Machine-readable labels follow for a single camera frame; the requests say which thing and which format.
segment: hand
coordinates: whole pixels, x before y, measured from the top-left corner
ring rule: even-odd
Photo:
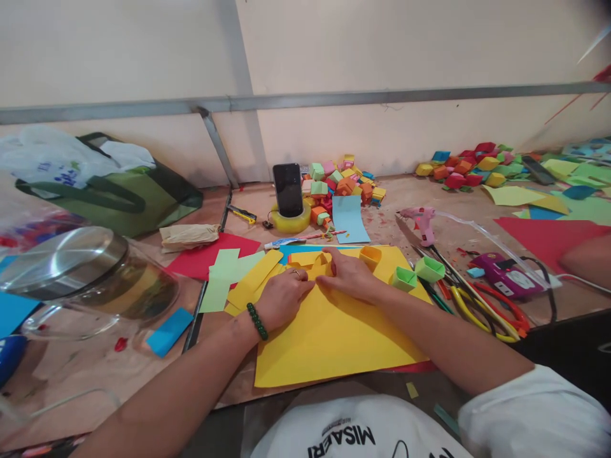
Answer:
[[[285,270],[270,278],[256,303],[265,329],[270,332],[292,321],[302,299],[314,285],[313,281],[307,281],[307,272],[302,269]]]
[[[373,302],[384,282],[374,277],[369,267],[358,258],[346,256],[335,247],[323,248],[333,258],[331,268],[334,277],[321,275],[316,278],[320,286],[337,289],[353,298]]]

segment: wall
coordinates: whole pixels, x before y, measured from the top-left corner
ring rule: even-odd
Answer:
[[[23,0],[0,4],[0,106],[590,80],[611,36],[590,0]],[[238,180],[355,153],[377,174],[480,141],[523,150],[611,133],[611,96],[215,113]],[[58,123],[151,150],[197,186],[226,183],[197,115]],[[0,135],[14,131],[0,127]]]

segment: green bead bracelet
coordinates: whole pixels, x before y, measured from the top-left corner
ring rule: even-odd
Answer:
[[[255,306],[252,302],[249,302],[248,304],[246,304],[246,308],[248,309],[250,318],[253,319],[253,323],[255,324],[256,330],[259,332],[259,335],[263,340],[267,340],[269,336],[267,335],[267,331],[265,330],[263,323],[261,323],[261,320],[259,319],[259,315],[256,312]]]

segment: shirt sleeve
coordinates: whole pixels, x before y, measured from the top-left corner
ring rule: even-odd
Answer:
[[[458,424],[475,457],[608,457],[611,450],[607,411],[545,366],[472,399]]]

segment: table surface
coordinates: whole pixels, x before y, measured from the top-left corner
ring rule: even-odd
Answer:
[[[384,177],[377,181],[387,190],[382,207],[367,207],[362,210],[363,222],[372,244],[398,246],[406,258],[417,260],[418,256],[411,243],[419,242],[419,233],[416,232],[415,235],[412,232],[413,222],[406,223],[397,218],[395,213],[406,207],[432,206],[463,219],[474,220],[498,236],[517,254],[530,254],[493,221],[502,216],[513,217],[511,213],[516,209],[494,205],[480,188],[473,193],[448,193],[437,183],[412,176]],[[228,188],[224,187],[204,190],[203,207],[182,219],[179,224],[218,224],[227,195]],[[235,191],[232,203],[255,213],[261,222],[267,217],[275,199],[273,186],[260,183],[247,185],[243,191]],[[461,258],[456,251],[457,247],[482,253],[497,251],[492,242],[469,226],[437,218],[433,222],[433,229],[437,239],[435,245],[462,274],[468,260]],[[265,230],[260,224],[250,226],[233,214],[228,215],[225,231],[261,242],[260,249],[263,249],[265,243],[285,237],[275,230]],[[320,229],[311,225],[304,234],[316,232],[320,232]],[[159,263],[167,266],[177,254],[162,254],[160,241],[160,235],[154,233],[142,238],[140,246]],[[308,243],[325,242],[314,239]],[[183,287],[178,306],[193,310],[201,283],[190,279],[183,279],[181,283]],[[564,284],[561,294],[556,294],[556,301],[560,320],[611,307],[611,300],[606,296],[587,286],[569,282]],[[549,321],[549,303],[545,295],[532,298],[521,304],[521,308],[536,325]],[[199,330],[199,341],[212,335],[230,319],[224,312],[205,314]],[[9,401],[23,412],[34,412],[93,387],[109,389],[125,401],[174,361],[180,355],[185,341],[183,335],[163,359],[151,355],[150,351],[145,349],[135,349],[133,345],[129,345],[123,352],[115,352],[117,338],[131,335],[129,331],[125,326],[119,326],[84,342],[31,342],[24,360],[3,392],[8,393]],[[249,353],[219,399],[217,408],[305,386],[254,388],[255,359],[256,352]],[[97,392],[51,410],[22,428],[18,428],[6,417],[0,417],[0,451],[87,433],[95,429],[114,409],[108,397]]]

